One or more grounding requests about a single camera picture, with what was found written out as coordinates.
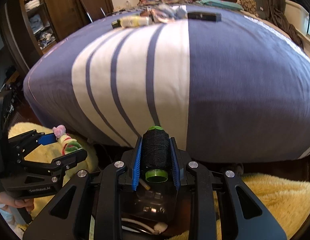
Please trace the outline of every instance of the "black thread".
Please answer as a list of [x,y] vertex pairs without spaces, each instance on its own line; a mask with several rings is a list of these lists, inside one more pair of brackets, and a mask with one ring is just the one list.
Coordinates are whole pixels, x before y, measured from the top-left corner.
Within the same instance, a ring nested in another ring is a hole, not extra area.
[[142,170],[166,170],[171,166],[169,136],[164,130],[153,129],[143,135]]

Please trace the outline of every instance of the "bed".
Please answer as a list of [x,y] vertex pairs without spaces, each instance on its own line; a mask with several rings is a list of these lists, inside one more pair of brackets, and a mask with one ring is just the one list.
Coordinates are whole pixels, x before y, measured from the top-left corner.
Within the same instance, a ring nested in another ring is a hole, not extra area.
[[186,9],[222,21],[113,30],[115,15],[55,45],[24,81],[42,124],[126,147],[160,125],[180,149],[213,163],[310,154],[310,59],[258,19]]

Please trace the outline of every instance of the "toy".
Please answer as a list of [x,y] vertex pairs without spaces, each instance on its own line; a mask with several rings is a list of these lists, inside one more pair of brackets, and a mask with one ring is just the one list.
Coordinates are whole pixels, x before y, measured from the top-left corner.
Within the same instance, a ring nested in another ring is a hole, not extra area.
[[72,153],[79,149],[82,149],[82,146],[77,142],[76,139],[71,138],[66,133],[66,128],[64,125],[59,125],[57,127],[53,127],[54,135],[56,136],[58,142],[63,147],[62,155]]

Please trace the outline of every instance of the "white stripe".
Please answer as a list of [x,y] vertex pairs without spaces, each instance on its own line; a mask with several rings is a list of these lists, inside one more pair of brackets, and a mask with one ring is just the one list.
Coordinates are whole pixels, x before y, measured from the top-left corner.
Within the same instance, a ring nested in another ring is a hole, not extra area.
[[96,112],[88,95],[86,87],[86,63],[88,57],[94,49],[106,38],[112,35],[114,32],[121,30],[111,31],[93,41],[89,44],[76,58],[72,67],[72,83],[73,90],[80,108],[87,116],[87,118],[103,133],[110,137],[121,146],[128,146],[118,135],[116,135],[103,121],[103,119]]
[[91,61],[90,81],[92,93],[99,110],[111,126],[134,146],[137,135],[127,125],[118,111],[111,91],[111,60],[113,54],[122,39],[132,31],[133,29],[122,31],[96,51]]
[[135,127],[143,135],[154,125],[146,99],[146,60],[148,46],[160,25],[139,29],[124,43],[117,62],[117,90],[121,104]]
[[188,21],[167,24],[155,49],[154,94],[159,122],[186,149],[190,90]]

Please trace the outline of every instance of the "blue gripper pad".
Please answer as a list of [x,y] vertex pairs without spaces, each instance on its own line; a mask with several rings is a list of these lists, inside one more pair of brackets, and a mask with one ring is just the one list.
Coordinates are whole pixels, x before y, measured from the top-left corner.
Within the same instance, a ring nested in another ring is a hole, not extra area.
[[142,154],[142,141],[140,141],[137,154],[136,154],[136,159],[135,159],[135,164],[133,168],[133,177],[132,177],[132,189],[136,191],[138,183],[139,183],[139,176],[140,176],[140,169],[141,169],[141,154]]
[[179,189],[181,188],[181,181],[180,181],[178,162],[177,162],[176,153],[174,150],[172,139],[169,139],[169,144],[171,147],[173,181],[174,181],[174,185],[176,187],[176,190],[179,191]]
[[57,142],[54,133],[45,134],[39,138],[38,144],[48,145]]

